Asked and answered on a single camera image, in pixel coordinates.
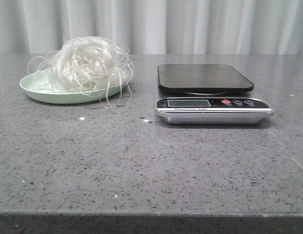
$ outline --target kitchen scale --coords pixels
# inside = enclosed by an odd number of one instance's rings
[[[156,113],[171,124],[257,124],[274,110],[254,84],[223,64],[158,66]]]

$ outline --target lcd display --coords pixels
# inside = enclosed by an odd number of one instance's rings
[[[208,100],[168,100],[167,101],[169,107],[205,107],[211,106]]]

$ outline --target mint green plate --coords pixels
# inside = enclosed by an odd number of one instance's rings
[[[20,87],[30,98],[53,104],[86,103],[106,97],[106,89],[95,90],[90,95],[81,93],[55,93],[48,82],[49,74],[50,69],[32,73],[20,81]],[[120,87],[110,87],[108,97],[119,92]]]

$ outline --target speckled quartz countertop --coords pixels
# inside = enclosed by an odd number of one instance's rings
[[[0,54],[0,233],[303,233],[303,56],[132,55],[123,114],[30,99],[34,56]],[[276,112],[166,124],[154,81],[168,63],[231,65]]]

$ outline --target white curtain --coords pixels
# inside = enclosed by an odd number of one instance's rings
[[[132,54],[303,54],[303,0],[0,0],[0,53],[85,36]]]

